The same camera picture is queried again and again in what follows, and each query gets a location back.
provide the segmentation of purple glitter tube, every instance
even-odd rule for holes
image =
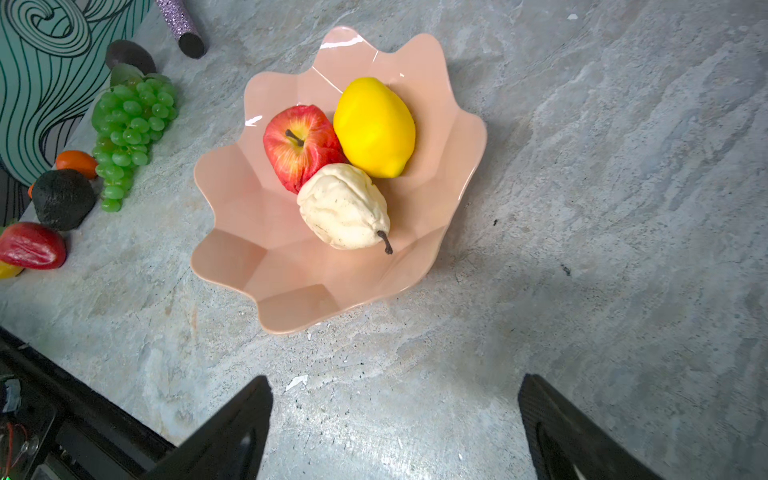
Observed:
[[[182,0],[155,0],[170,31],[179,44],[181,51],[191,58],[200,58],[205,54],[205,44],[197,33],[190,13]]]

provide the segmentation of apple stem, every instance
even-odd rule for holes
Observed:
[[[384,230],[379,230],[376,232],[379,237],[381,237],[384,240],[384,243],[386,243],[386,248],[384,249],[384,253],[387,255],[392,255],[392,245],[389,244],[389,238],[386,237],[386,233]]]
[[[301,138],[298,138],[296,135],[293,134],[292,131],[286,130],[286,137],[294,139],[300,147],[304,146],[304,140],[302,140]]]

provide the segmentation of pink bowl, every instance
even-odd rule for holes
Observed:
[[[291,105],[314,104],[333,119],[342,92],[360,77],[387,84],[416,122],[416,149],[403,175],[374,180],[389,206],[394,255],[385,255],[382,245],[335,250],[318,239],[299,215],[296,195],[277,180],[262,144],[266,125]],[[417,35],[390,54],[351,28],[336,27],[309,70],[251,78],[240,139],[197,162],[195,182],[216,220],[192,253],[192,270],[248,295],[263,328],[278,334],[401,292],[435,262],[486,138],[483,121],[456,104],[434,37]]]

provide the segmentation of dark avocado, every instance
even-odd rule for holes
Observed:
[[[140,45],[128,40],[115,40],[107,47],[107,57],[104,59],[111,70],[118,63],[127,63],[141,70],[143,74],[157,73],[152,55]]]
[[[55,230],[77,228],[96,204],[91,182],[76,170],[50,170],[32,189],[32,203],[40,224]]]

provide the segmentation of marble table surface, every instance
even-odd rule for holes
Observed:
[[[527,372],[669,480],[768,475],[767,3],[188,4],[200,60],[154,6],[134,38],[180,117],[63,268],[0,284],[5,328],[177,444],[267,375],[265,479],[533,479]],[[488,148],[421,283],[275,337],[190,270],[214,223],[193,168],[250,77],[307,69],[334,25],[437,37]]]

